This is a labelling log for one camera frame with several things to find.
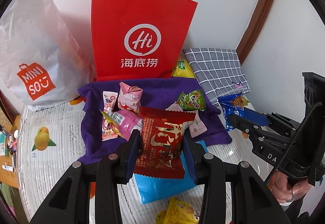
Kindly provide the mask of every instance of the printed tablecloth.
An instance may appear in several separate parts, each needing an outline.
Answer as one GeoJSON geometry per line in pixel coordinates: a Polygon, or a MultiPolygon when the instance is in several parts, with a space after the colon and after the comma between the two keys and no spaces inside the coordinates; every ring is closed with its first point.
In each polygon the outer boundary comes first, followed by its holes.
{"type": "MultiPolygon", "coordinates": [[[[17,149],[17,172],[19,192],[28,220],[30,220],[41,202],[63,175],[65,170],[85,153],[85,144],[80,133],[80,124],[85,113],[84,102],[72,102],[60,106],[32,112],[25,106],[19,127],[19,146],[17,149]],[[49,134],[53,144],[42,149],[42,137],[49,134]],[[38,135],[39,143],[34,146],[38,135]]],[[[220,120],[225,124],[223,115],[220,120]]],[[[253,155],[252,145],[245,140],[241,131],[229,132],[233,142],[228,145],[213,145],[208,151],[224,162],[238,164],[248,161],[262,179],[268,174],[268,164],[253,155]]],[[[201,208],[204,186],[187,190],[177,197],[201,208]]],[[[226,184],[226,224],[231,221],[231,190],[226,184]]],[[[142,205],[139,202],[134,178],[127,185],[118,186],[120,207],[124,224],[154,223],[155,216],[167,209],[168,199],[142,205]]],[[[95,223],[95,199],[90,200],[90,224],[95,223]]]]}

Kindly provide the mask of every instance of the blue tissue pack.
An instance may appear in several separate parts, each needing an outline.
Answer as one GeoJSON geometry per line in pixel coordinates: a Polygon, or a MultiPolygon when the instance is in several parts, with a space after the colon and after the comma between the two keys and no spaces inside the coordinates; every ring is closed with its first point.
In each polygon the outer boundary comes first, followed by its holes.
{"type": "MultiPolygon", "coordinates": [[[[197,143],[201,144],[204,150],[208,152],[204,141],[198,141],[197,143]]],[[[154,178],[134,174],[138,195],[142,204],[174,196],[195,186],[189,176],[183,153],[181,154],[181,159],[185,170],[183,179],[154,178]]]]}

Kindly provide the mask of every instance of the yellow snack bag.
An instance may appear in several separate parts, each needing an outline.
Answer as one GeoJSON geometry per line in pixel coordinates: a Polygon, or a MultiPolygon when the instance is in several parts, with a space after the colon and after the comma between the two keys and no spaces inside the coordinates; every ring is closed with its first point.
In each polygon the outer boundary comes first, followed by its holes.
{"type": "Polygon", "coordinates": [[[172,197],[162,224],[193,224],[199,223],[199,213],[191,204],[172,197]]]}
{"type": "Polygon", "coordinates": [[[195,78],[195,75],[188,62],[184,58],[180,57],[176,62],[172,77],[195,78]]]}
{"type": "Polygon", "coordinates": [[[155,224],[163,224],[167,210],[163,210],[156,215],[155,224]]]}

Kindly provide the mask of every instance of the red paper bag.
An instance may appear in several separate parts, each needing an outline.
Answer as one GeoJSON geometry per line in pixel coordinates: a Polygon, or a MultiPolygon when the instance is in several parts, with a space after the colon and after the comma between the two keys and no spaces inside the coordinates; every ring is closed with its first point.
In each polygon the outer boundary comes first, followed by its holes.
{"type": "Polygon", "coordinates": [[[191,0],[92,0],[97,79],[171,77],[196,6],[191,0]]]}

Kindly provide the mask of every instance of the human hand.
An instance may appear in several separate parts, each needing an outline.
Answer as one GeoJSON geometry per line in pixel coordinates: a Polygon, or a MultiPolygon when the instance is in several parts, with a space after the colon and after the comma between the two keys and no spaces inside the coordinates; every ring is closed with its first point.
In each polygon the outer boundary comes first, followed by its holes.
{"type": "Polygon", "coordinates": [[[302,179],[294,186],[288,184],[287,176],[276,171],[272,177],[271,192],[279,203],[285,203],[292,199],[294,195],[295,200],[302,198],[310,190],[311,185],[308,183],[308,179],[302,179]]]}

